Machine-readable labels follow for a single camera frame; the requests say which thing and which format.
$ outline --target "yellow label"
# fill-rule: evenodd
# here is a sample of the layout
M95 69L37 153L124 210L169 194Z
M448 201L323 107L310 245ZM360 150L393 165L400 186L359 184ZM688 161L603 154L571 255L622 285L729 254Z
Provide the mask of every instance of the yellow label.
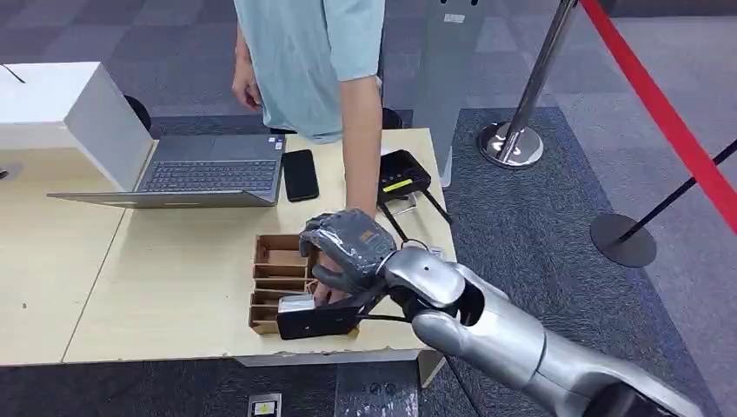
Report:
M404 187L405 185L409 185L412 183L412 180L404 180L402 182L398 182L396 184L389 185L388 187L384 187L384 192L388 193L389 191L394 191L395 189L400 189Z
M257 402L255 404L256 415L273 414L276 409L274 402Z

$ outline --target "gray glove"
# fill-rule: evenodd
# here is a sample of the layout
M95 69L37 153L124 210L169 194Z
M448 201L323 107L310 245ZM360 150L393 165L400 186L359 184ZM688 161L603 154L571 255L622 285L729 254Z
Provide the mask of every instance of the gray glove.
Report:
M356 208L310 219L300 233L300 254L307 256L312 245L342 268L335 272L315 265L315 278L349 294L371 288L382 261L396 251L394 237Z

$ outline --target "smartphone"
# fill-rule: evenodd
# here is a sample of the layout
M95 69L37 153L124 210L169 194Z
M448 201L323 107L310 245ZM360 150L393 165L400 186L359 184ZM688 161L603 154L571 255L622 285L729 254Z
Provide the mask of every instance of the smartphone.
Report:
M290 202L303 202L320 195L311 151L305 149L287 152L282 155L282 166L287 199Z

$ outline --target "man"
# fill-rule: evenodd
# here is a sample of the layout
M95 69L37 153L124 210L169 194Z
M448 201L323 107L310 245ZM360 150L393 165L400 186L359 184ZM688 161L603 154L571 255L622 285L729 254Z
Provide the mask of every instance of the man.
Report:
M233 91L270 128L343 139L346 208L376 212L382 102L376 69L384 0L235 0ZM339 268L321 258L329 270ZM320 284L318 302L346 295Z

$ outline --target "cardboard compartment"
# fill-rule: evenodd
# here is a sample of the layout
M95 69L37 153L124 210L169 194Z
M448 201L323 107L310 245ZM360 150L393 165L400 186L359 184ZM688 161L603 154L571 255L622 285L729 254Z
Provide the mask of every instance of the cardboard compartment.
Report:
M254 299L255 294L251 295L250 327L258 334L279 333L279 327L276 325L277 305L254 304Z
M307 267L317 258L316 255L300 256L297 235L261 235L256 238L254 259L255 285L249 325L258 334L278 334L279 299L307 291Z
M256 242L256 264L307 266L299 254L297 235L261 235Z
M286 295L293 295L289 291L280 291L278 289L259 289L254 291L251 297L252 306L278 306L279 299Z
M254 278L305 278L305 266L297 267L294 265L255 265Z

